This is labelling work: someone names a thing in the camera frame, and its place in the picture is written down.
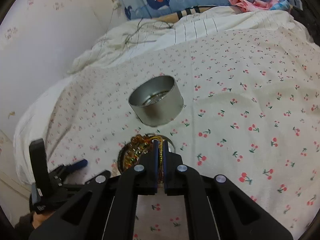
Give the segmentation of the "left hand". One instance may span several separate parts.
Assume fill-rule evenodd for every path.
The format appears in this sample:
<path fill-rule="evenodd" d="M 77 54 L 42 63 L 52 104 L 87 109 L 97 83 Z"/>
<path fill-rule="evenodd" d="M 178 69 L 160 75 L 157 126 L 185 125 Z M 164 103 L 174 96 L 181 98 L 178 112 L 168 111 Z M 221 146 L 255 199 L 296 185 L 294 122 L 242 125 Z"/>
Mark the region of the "left hand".
<path fill-rule="evenodd" d="M 19 239 L 29 239 L 30 234 L 53 214 L 54 212 L 37 214 L 33 211 L 20 217 L 19 222 L 14 227 L 17 237 Z"/>

